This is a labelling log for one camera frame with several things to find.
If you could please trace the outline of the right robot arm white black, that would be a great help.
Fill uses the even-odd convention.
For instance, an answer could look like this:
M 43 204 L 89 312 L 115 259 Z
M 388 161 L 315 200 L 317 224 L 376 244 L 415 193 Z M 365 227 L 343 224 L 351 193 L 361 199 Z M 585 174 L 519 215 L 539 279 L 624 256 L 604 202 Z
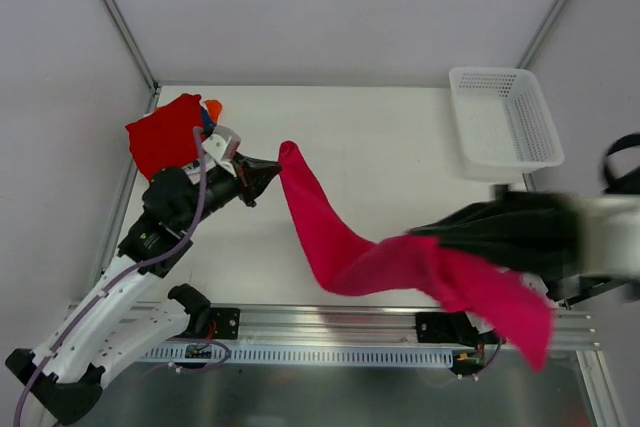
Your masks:
M 619 286 L 639 297 L 639 171 L 614 173 L 611 158 L 636 148 L 631 133 L 612 143 L 601 160 L 602 194 L 494 188 L 472 203 L 411 234 L 435 236 L 446 247 L 478 255 L 504 268 L 540 277 L 555 300 L 576 304 Z

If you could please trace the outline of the folded orange t-shirt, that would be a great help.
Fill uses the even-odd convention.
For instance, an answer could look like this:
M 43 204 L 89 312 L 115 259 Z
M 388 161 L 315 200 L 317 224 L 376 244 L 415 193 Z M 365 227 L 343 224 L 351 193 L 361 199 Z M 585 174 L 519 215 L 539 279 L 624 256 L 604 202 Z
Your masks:
M 201 101 L 201 115 L 204 125 L 213 129 L 218 123 L 223 111 L 223 105 L 216 99 L 205 99 Z

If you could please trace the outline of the left aluminium frame post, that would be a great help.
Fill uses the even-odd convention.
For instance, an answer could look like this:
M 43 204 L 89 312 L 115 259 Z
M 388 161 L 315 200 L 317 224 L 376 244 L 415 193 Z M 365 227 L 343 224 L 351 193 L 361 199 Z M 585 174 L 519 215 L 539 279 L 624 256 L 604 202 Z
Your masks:
M 123 12 L 118 4 L 117 0 L 99 0 L 103 8 L 105 9 L 110 21 L 112 22 L 117 35 L 123 43 L 126 51 L 131 57 L 137 71 L 141 75 L 145 85 L 148 89 L 156 93 L 159 88 L 159 83 L 152 72 L 133 32 L 131 31 L 128 22 L 126 21 Z

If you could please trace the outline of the folded red t-shirt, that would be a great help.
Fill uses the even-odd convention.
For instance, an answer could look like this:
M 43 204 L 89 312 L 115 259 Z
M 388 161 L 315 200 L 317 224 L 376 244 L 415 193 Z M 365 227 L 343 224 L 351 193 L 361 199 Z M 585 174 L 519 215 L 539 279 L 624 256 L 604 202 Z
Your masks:
M 129 150 L 140 173 L 147 179 L 169 167 L 184 167 L 198 158 L 194 129 L 205 139 L 201 96 L 182 94 L 137 121 L 126 131 Z

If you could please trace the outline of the aluminium mounting rail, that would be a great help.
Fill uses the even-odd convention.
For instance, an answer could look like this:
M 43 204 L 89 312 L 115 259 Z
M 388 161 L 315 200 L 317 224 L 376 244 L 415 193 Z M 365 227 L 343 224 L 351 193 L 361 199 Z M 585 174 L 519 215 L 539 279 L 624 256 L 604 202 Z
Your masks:
M 233 344 L 326 347 L 441 347 L 469 349 L 459 344 L 428 344 L 417 341 L 414 315 L 441 312 L 434 307 L 340 307 L 216 304 L 241 310 L 237 340 Z M 481 333 L 480 322 L 471 321 Z M 499 336 L 499 343 L 510 343 Z

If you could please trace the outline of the right aluminium frame post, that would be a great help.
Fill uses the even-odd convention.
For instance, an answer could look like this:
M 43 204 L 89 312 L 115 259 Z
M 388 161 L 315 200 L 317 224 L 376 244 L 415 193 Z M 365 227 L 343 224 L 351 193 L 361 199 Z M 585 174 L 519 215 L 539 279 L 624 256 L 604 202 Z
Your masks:
M 570 1 L 571 0 L 552 1 L 534 35 L 532 36 L 529 43 L 527 44 L 527 47 L 522 53 L 516 65 L 518 69 L 530 69 L 533 66 L 536 58 L 542 51 L 554 28 L 560 21 L 560 18 L 569 5 Z

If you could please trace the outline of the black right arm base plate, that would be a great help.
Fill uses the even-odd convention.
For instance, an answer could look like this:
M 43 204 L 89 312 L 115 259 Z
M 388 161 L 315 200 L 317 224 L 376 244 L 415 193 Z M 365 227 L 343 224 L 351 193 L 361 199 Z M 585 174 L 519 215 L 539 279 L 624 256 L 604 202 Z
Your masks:
M 481 344 L 497 345 L 500 341 L 494 330 L 481 333 L 465 312 L 417 312 L 414 319 L 419 343 L 478 347 Z

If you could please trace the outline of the crimson pink t-shirt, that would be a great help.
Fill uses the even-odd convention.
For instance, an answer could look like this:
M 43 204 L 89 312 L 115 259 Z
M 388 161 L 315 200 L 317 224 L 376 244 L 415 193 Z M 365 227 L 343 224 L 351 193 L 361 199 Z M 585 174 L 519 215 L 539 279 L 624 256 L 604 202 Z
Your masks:
M 442 246 L 439 238 L 402 234 L 372 242 L 334 211 L 298 145 L 285 141 L 281 184 L 299 243 L 318 284 L 342 296 L 416 289 L 448 312 L 472 312 L 511 341 L 531 367 L 545 366 L 554 315 L 549 301 L 520 274 L 477 255 Z

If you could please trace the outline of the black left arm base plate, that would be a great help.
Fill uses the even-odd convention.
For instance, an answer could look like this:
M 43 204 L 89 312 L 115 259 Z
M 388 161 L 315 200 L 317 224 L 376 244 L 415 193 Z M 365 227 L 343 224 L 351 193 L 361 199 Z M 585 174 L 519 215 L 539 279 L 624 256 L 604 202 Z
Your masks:
M 205 323 L 207 339 L 237 340 L 241 310 L 232 307 L 211 307 Z

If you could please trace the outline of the aluminium frame post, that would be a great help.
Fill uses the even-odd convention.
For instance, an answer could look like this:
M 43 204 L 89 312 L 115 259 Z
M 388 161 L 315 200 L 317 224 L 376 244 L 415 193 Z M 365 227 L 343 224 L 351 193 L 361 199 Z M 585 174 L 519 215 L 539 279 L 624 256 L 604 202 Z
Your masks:
M 522 53 L 516 65 L 518 69 L 530 69 L 533 66 L 536 58 L 542 51 L 554 28 L 560 21 L 560 18 L 569 5 L 570 1 L 571 0 L 552 1 L 534 35 L 532 36 L 529 43 L 527 44 L 527 47 Z
M 159 83 L 152 72 L 133 32 L 131 31 L 128 22 L 126 21 L 123 12 L 118 4 L 117 0 L 99 0 L 103 8 L 105 9 L 110 21 L 112 22 L 117 35 L 123 43 L 126 51 L 131 57 L 137 71 L 141 75 L 145 85 L 148 89 L 156 93 L 159 88 Z

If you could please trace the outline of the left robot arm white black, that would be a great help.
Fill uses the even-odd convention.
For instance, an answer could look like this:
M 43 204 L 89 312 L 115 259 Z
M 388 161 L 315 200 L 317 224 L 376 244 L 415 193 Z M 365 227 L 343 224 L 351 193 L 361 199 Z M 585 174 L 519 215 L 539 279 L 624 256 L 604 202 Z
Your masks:
M 215 318 L 211 303 L 187 283 L 171 288 L 152 313 L 128 327 L 117 325 L 186 254 L 202 220 L 234 199 L 255 206 L 281 170 L 277 161 L 236 153 L 226 163 L 202 168 L 197 182 L 178 167 L 157 172 L 142 195 L 141 216 L 93 289 L 45 342 L 7 357 L 6 367 L 24 386 L 14 425 L 33 397 L 57 425 L 69 426 L 148 350 L 173 337 L 205 337 Z

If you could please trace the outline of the white perforated plastic basket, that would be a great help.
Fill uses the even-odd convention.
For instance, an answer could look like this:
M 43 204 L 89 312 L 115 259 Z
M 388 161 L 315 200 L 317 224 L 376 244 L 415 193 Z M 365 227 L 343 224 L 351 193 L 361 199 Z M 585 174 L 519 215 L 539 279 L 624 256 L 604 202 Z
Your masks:
M 531 71 L 455 67 L 449 83 L 467 177 L 503 183 L 564 162 L 550 109 Z

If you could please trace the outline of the folded white t-shirt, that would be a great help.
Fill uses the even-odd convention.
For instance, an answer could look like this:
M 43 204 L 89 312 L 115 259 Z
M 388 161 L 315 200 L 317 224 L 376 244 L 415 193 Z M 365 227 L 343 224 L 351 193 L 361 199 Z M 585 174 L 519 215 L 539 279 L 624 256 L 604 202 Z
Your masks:
M 192 180 L 198 179 L 201 176 L 201 163 L 199 160 L 187 164 L 182 168 L 186 175 Z

